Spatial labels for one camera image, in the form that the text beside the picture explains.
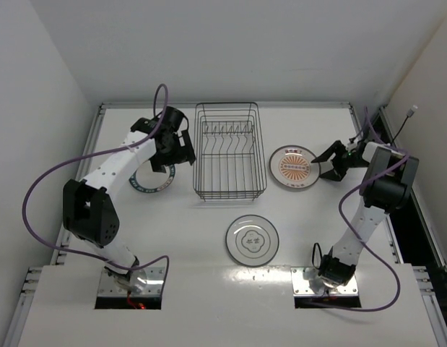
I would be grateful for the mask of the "orange sunburst pattern plate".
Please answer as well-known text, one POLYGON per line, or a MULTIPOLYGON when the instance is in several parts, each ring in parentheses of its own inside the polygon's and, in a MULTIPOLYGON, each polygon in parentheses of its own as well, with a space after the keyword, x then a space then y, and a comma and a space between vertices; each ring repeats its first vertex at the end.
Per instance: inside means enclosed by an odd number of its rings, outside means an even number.
POLYGON ((277 148, 269 158, 269 172, 283 187, 304 190, 313 186, 320 177, 321 168, 314 163, 316 155, 299 145, 277 148))

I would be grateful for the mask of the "grey rimmed white plate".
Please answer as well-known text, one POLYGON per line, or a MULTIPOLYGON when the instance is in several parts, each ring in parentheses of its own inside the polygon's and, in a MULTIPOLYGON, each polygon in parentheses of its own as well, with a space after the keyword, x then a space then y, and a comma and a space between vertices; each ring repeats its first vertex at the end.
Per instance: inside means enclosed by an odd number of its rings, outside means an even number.
POLYGON ((225 246, 230 258, 246 267, 269 264, 279 249, 279 234, 272 222, 260 215, 242 215, 227 228, 225 246))

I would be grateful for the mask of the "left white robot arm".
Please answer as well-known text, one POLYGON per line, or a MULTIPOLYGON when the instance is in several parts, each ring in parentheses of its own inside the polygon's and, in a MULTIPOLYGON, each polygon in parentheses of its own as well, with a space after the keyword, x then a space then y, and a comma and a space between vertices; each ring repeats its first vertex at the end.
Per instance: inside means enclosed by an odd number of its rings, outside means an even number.
POLYGON ((194 163, 189 131, 181 129, 186 119, 182 111, 171 106, 153 119, 138 119, 124 139, 122 151, 109 156, 81 180, 71 179, 64 185, 64 228, 102 257, 116 276, 129 277, 139 261, 118 236, 121 223, 114 199, 144 163, 155 173, 194 163))

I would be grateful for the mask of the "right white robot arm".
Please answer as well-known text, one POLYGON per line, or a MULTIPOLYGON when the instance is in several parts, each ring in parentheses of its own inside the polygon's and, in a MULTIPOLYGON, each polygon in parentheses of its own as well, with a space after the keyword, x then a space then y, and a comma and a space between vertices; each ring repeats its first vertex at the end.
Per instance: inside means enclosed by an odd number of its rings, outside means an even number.
POLYGON ((386 144, 360 140, 344 145, 337 140, 313 162, 320 165, 320 177, 329 181, 341 181, 351 168, 367 169, 356 189, 360 203, 355 216, 319 265, 318 277, 335 288, 348 284, 377 226, 409 199, 419 160, 386 144))

